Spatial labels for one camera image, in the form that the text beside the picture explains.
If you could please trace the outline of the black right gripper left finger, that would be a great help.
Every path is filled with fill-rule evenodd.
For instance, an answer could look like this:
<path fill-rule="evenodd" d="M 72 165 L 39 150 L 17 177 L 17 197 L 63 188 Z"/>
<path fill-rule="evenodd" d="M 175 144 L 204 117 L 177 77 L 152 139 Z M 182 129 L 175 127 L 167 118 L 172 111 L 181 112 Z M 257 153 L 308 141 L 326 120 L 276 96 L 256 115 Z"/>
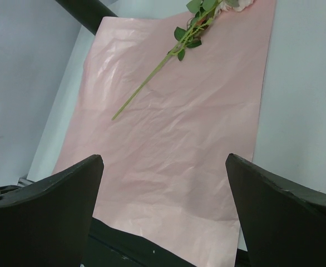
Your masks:
<path fill-rule="evenodd" d="M 104 170 L 92 155 L 0 196 L 0 266 L 80 266 Z"/>

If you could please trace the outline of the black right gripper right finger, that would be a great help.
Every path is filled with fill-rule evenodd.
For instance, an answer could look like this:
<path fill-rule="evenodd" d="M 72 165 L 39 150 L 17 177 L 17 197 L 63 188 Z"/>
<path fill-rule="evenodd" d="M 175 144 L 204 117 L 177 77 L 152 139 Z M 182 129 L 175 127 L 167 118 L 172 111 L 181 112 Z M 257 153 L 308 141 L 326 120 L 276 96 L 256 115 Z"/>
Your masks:
<path fill-rule="evenodd" d="M 326 266 L 326 194 L 229 154 L 226 170 L 251 266 Z"/>

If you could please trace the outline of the pink wrapping paper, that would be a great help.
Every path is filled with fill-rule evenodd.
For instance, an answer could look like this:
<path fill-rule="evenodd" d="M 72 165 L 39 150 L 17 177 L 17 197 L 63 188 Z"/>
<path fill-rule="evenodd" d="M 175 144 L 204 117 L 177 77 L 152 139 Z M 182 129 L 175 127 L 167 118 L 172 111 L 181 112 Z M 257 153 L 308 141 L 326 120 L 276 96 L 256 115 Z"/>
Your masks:
<path fill-rule="evenodd" d="M 153 78 L 190 14 L 102 20 L 54 168 L 102 157 L 95 218 L 196 266 L 234 265 L 240 224 L 225 160 L 254 153 L 274 10 L 255 1 L 221 13 Z"/>

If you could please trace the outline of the small pink rose stem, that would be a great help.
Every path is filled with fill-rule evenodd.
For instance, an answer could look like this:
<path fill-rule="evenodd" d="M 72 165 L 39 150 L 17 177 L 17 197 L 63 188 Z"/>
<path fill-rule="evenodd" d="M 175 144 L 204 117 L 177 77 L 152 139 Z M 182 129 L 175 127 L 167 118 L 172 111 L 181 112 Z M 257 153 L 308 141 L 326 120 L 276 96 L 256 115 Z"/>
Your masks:
<path fill-rule="evenodd" d="M 127 99 L 121 108 L 113 116 L 113 120 L 126 108 L 126 106 L 136 97 L 142 88 L 151 81 L 159 70 L 173 57 L 182 61 L 185 57 L 186 50 L 193 49 L 202 45 L 201 36 L 214 23 L 222 12 L 242 12 L 246 8 L 254 4 L 254 0 L 239 1 L 239 0 L 195 0 L 187 3 L 186 8 L 194 16 L 187 22 L 185 28 L 176 27 L 174 37 L 177 44 L 168 51 L 164 59 L 157 67 L 147 76 L 142 84 L 135 92 Z"/>

